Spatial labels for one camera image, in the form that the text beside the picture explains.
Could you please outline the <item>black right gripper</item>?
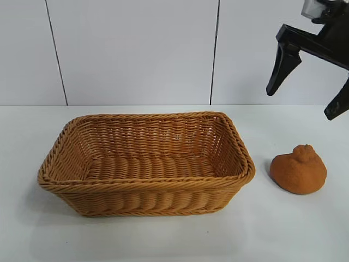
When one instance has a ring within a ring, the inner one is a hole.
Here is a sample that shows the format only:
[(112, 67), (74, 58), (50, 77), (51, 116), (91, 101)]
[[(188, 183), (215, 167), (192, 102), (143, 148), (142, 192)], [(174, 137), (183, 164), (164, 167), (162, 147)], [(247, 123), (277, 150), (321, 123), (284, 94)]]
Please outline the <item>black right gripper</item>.
[[(273, 96), (302, 62), (300, 51), (348, 69), (348, 1), (305, 1), (302, 15), (323, 27), (318, 34), (313, 34), (287, 24), (281, 26), (276, 35), (278, 48), (274, 68), (266, 87), (268, 96)], [(349, 109), (348, 82), (324, 110), (330, 121)]]

